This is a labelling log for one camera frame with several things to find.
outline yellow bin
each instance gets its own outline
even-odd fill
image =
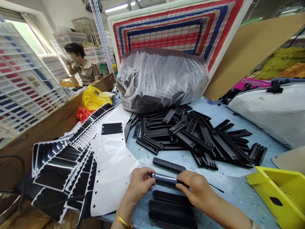
[[[246,178],[283,229],[305,228],[305,176],[299,172],[257,167]]]

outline striped shirt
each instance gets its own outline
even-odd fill
[[[83,86],[88,86],[89,84],[95,81],[95,77],[99,76],[98,69],[95,64],[87,61],[85,66],[74,65],[73,69],[77,70],[82,82]]]

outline workbench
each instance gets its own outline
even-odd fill
[[[118,93],[116,97],[114,106],[118,106],[118,104],[120,104],[121,98],[119,97],[120,93]],[[249,122],[240,115],[233,115],[234,112],[232,110],[230,110],[226,105],[222,103],[220,104],[221,105],[218,106],[217,102],[213,103],[205,97],[201,97],[196,101],[189,103],[188,105],[191,106],[194,110],[210,116],[212,118],[211,123],[213,126],[217,126],[225,119],[229,119],[232,123],[235,124],[230,130],[247,129],[253,133],[253,135],[245,137],[249,140],[248,146],[251,147],[254,143],[257,142],[268,148],[261,166],[276,168],[272,163],[271,158],[286,152],[288,149],[267,135],[264,131],[259,129],[255,124]],[[250,186],[247,182],[245,175],[256,172],[255,168],[245,169],[236,165],[218,161],[218,171],[198,168],[189,151],[159,151],[158,155],[155,156],[148,150],[136,144],[136,139],[132,138],[134,128],[135,127],[130,130],[126,146],[135,156],[135,158],[140,162],[142,167],[149,167],[154,169],[157,173],[176,177],[177,173],[161,168],[159,166],[155,166],[153,164],[153,158],[158,157],[178,165],[182,165],[186,167],[187,170],[202,174],[207,178],[210,184],[222,189],[224,193],[213,188],[219,196],[238,207],[242,212],[246,214],[246,216],[255,221],[261,228],[280,228],[273,214],[267,208],[256,191],[252,188],[252,186]],[[175,187],[155,185],[153,189],[183,195],[183,193]],[[133,214],[134,228],[176,228],[167,224],[153,222],[149,219],[148,201],[152,199],[152,190],[150,190],[137,204]],[[199,210],[194,209],[194,213],[198,228],[222,228],[219,224],[214,222]],[[114,217],[115,213],[112,213],[101,216],[101,219],[104,221],[112,222]]]

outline window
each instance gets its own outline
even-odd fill
[[[1,7],[0,13],[4,17],[6,22],[12,23],[16,27],[18,32],[21,34],[21,36],[25,39],[25,41],[36,54],[47,54],[32,29],[22,17],[21,13]]]
[[[28,24],[11,20],[6,20],[6,22],[10,22],[16,27],[18,32],[36,54],[47,54]]]

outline black cable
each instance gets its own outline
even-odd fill
[[[18,210],[22,210],[22,204],[23,204],[23,201],[24,201],[24,193],[25,193],[25,180],[24,180],[24,177],[25,177],[25,162],[23,160],[22,157],[20,156],[17,156],[17,155],[7,155],[7,156],[1,156],[0,159],[2,158],[8,158],[8,157],[14,157],[14,158],[17,158],[21,161],[21,180],[22,180],[22,188],[21,188],[21,196],[20,196],[20,202],[18,204]],[[13,191],[0,191],[0,192],[5,192],[5,193],[15,193]]]
[[[209,185],[211,185],[210,183],[209,183]],[[216,188],[214,185],[211,185],[212,187],[214,187],[214,188]],[[222,193],[225,193],[223,190],[221,190],[221,189],[219,189],[219,188],[216,188],[216,189],[218,189],[219,191],[221,191]]]
[[[37,210],[43,210],[43,209],[46,209],[46,208],[52,208],[52,207],[55,207],[56,205],[65,203],[66,201],[77,200],[77,199],[84,199],[84,204],[83,204],[83,207],[81,209],[81,213],[80,213],[80,216],[79,216],[79,219],[78,219],[78,224],[77,224],[77,227],[76,227],[76,229],[80,229],[80,227],[82,225],[84,215],[85,215],[86,206],[87,206],[87,196],[86,195],[70,197],[70,198],[61,200],[61,201],[59,201],[55,204],[51,204],[51,205],[47,205],[47,206],[24,209],[24,210],[22,210],[21,213],[28,213],[28,212],[31,212],[31,211],[37,211]]]
[[[87,196],[82,195],[82,196],[75,196],[75,197],[70,197],[64,200],[61,200],[55,204],[51,204],[48,206],[42,206],[42,207],[37,207],[37,208],[27,208],[27,209],[23,209],[22,208],[22,204],[24,201],[24,194],[25,194],[25,162],[23,160],[22,157],[17,156],[17,155],[7,155],[7,156],[1,156],[0,159],[2,158],[8,158],[8,157],[14,157],[17,158],[21,161],[21,179],[22,179],[22,188],[21,188],[21,197],[20,197],[20,202],[18,204],[18,210],[23,214],[23,213],[27,213],[27,212],[31,212],[31,211],[36,211],[36,210],[42,210],[42,209],[46,209],[46,208],[51,208],[54,207],[58,204],[64,203],[66,201],[69,200],[76,200],[76,199],[84,199],[84,204],[83,204],[83,208],[81,210],[81,214],[79,216],[79,220],[78,220],[78,224],[77,224],[77,229],[80,229],[81,225],[82,225],[82,221],[84,218],[84,214],[85,214],[85,210],[86,210],[86,205],[87,205]],[[17,194],[14,191],[0,191],[0,193],[9,193],[9,194]]]
[[[289,48],[295,42],[295,40],[298,38],[298,36],[300,36],[304,32],[304,30],[305,27],[301,30],[301,32],[298,33],[298,35],[293,39],[293,41],[290,43],[290,45],[287,48]]]

